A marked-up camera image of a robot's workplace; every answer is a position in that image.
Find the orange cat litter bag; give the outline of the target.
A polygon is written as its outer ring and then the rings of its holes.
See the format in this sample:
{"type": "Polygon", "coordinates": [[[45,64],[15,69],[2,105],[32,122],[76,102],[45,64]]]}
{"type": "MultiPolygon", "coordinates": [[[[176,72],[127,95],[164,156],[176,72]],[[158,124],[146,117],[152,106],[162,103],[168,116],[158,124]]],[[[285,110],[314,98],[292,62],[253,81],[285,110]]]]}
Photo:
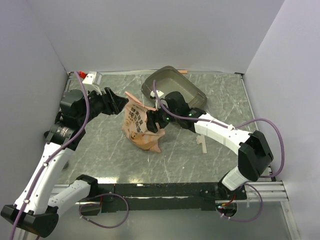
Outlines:
{"type": "Polygon", "coordinates": [[[133,94],[125,91],[128,103],[124,107],[124,122],[122,131],[124,135],[138,148],[160,153],[159,139],[165,135],[165,130],[156,124],[157,132],[147,128],[147,111],[155,108],[144,105],[133,94]]]}

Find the white bag sealing clip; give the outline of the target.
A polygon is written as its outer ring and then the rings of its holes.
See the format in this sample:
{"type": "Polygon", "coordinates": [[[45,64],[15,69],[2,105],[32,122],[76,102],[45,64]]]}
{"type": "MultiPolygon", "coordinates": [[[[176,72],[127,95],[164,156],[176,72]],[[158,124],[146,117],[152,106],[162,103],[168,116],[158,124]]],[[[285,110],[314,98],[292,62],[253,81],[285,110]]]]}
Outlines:
{"type": "Polygon", "coordinates": [[[202,153],[206,154],[207,153],[207,145],[206,145],[206,139],[203,134],[200,134],[196,137],[196,143],[198,145],[201,145],[202,153]]]}

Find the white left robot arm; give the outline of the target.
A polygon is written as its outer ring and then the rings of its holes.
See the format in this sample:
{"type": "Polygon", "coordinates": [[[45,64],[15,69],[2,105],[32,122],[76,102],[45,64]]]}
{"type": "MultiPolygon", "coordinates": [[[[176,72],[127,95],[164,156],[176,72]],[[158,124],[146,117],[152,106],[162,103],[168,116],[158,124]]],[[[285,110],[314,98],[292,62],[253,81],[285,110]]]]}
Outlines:
{"type": "Polygon", "coordinates": [[[86,124],[99,114],[118,115],[128,99],[116,95],[109,87],[104,92],[72,89],[64,93],[54,125],[44,135],[46,144],[29,183],[14,204],[5,205],[0,215],[13,225],[38,237],[46,238],[59,218],[76,202],[95,200],[98,180],[80,175],[55,197],[51,197],[60,172],[77,149],[86,124]]]}

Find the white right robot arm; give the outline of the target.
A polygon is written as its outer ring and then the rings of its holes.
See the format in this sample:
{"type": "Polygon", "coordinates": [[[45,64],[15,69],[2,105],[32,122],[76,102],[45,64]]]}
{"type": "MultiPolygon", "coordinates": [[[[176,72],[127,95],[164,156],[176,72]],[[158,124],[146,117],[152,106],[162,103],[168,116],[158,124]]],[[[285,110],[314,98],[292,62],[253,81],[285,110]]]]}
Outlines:
{"type": "Polygon", "coordinates": [[[236,129],[200,108],[191,108],[178,91],[163,95],[161,91],[153,90],[150,97],[155,100],[156,109],[146,113],[149,131],[157,133],[169,123],[176,123],[183,129],[224,145],[237,155],[237,166],[217,184],[223,199],[230,199],[243,184],[256,182],[274,159],[262,132],[236,129]]]}

